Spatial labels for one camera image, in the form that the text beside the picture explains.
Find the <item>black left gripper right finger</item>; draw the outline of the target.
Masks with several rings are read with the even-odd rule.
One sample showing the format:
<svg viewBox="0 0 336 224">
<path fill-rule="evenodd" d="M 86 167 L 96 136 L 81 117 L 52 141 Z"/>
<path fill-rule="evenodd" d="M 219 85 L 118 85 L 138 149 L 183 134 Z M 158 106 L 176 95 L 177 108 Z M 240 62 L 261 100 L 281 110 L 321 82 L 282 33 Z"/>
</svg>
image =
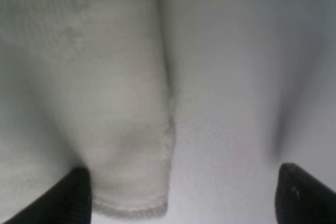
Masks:
<svg viewBox="0 0 336 224">
<path fill-rule="evenodd" d="M 335 192 L 294 163 L 279 169 L 275 193 L 278 223 L 335 223 Z"/>
</svg>

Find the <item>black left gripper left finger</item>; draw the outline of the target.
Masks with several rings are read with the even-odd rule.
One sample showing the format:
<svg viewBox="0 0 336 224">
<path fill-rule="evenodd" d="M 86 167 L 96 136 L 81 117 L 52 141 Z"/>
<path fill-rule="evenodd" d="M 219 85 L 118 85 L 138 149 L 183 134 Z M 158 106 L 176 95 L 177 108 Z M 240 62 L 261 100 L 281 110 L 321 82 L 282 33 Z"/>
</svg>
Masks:
<svg viewBox="0 0 336 224">
<path fill-rule="evenodd" d="M 87 168 L 76 167 L 49 191 L 5 223 L 90 224 L 91 215 L 90 173 Z"/>
</svg>

